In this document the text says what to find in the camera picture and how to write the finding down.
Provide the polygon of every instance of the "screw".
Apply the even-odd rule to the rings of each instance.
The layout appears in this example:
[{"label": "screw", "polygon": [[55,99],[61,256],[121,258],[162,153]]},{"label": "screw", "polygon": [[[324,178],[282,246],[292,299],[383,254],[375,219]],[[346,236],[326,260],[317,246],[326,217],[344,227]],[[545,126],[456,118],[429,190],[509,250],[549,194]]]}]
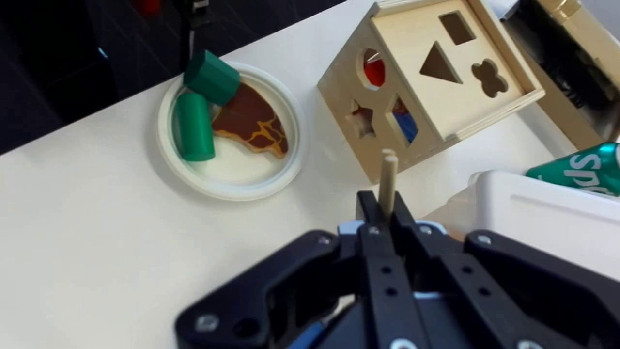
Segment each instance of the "screw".
[{"label": "screw", "polygon": [[524,339],[518,343],[518,349],[543,349],[538,341]]},{"label": "screw", "polygon": [[321,236],[321,238],[319,238],[319,244],[328,246],[328,244],[332,244],[332,238],[330,238],[330,236]]},{"label": "screw", "polygon": [[421,225],[421,233],[423,233],[423,235],[433,235],[433,229],[427,227],[427,225]]},{"label": "screw", "polygon": [[493,244],[491,236],[487,236],[487,235],[479,235],[478,238],[481,244]]},{"label": "screw", "polygon": [[417,349],[417,345],[400,337],[390,343],[390,349]]},{"label": "screw", "polygon": [[220,326],[220,318],[216,314],[204,314],[197,318],[195,330],[197,331],[216,331]]}]

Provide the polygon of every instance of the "white table surface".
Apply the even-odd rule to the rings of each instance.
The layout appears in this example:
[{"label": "white table surface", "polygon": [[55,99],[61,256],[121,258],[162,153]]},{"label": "white table surface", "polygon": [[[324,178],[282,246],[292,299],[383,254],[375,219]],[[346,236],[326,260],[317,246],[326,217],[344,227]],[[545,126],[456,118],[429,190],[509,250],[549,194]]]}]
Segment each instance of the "white table surface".
[{"label": "white table surface", "polygon": [[[185,306],[297,235],[354,219],[355,192],[373,186],[315,85],[369,6],[350,0],[228,56],[274,74],[307,112],[309,161],[274,198],[218,202],[171,174],[156,147],[168,83],[0,157],[0,347],[175,349]],[[431,213],[478,171],[569,151],[540,112],[402,172],[410,209]]]}]

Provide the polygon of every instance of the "square hole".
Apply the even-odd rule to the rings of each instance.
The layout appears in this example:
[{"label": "square hole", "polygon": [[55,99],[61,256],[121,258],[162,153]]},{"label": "square hole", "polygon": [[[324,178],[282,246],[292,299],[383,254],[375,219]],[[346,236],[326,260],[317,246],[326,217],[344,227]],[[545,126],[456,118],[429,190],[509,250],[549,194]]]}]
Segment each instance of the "square hole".
[{"label": "square hole", "polygon": [[468,21],[464,19],[462,12],[452,12],[452,13],[441,15],[441,21],[456,45],[464,45],[468,41],[478,39],[472,33]]}]

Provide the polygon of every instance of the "white plate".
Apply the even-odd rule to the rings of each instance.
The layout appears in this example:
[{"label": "white plate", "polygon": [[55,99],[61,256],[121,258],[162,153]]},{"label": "white plate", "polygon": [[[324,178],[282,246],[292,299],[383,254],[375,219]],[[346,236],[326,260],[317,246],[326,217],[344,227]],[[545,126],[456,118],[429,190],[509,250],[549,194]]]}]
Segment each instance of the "white plate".
[{"label": "white plate", "polygon": [[251,202],[272,196],[295,180],[303,165],[303,153],[307,153],[307,140],[301,128],[301,112],[278,79],[245,64],[230,64],[241,72],[241,79],[255,87],[280,116],[290,141],[286,159],[278,159],[270,151],[255,153],[230,138],[216,138],[216,157],[212,161],[183,161],[173,136],[175,101],[187,91],[183,76],[171,83],[160,105],[158,141],[166,163],[197,192],[220,200]]}]

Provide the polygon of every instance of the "triangle-shaped hole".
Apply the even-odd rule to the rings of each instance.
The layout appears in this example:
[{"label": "triangle-shaped hole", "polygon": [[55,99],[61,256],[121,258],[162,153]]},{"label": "triangle-shaped hole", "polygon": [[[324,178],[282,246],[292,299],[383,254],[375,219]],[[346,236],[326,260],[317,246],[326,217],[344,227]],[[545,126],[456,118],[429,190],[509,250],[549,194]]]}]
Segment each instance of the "triangle-shaped hole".
[{"label": "triangle-shaped hole", "polygon": [[447,58],[441,43],[435,43],[421,70],[423,76],[431,76],[437,79],[447,79],[452,83],[464,83],[460,76],[454,72],[450,60]]}]

